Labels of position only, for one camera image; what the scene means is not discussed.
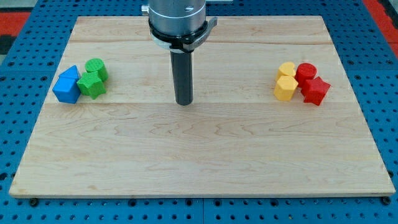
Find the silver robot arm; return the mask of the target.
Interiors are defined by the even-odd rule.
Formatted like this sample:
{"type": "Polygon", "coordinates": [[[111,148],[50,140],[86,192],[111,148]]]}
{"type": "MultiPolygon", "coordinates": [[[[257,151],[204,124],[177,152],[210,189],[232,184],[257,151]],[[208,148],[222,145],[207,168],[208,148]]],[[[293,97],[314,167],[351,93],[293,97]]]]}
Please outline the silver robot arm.
{"type": "Polygon", "coordinates": [[[153,41],[176,54],[193,52],[218,23],[217,17],[206,19],[205,0],[148,0],[141,12],[153,41]]]}

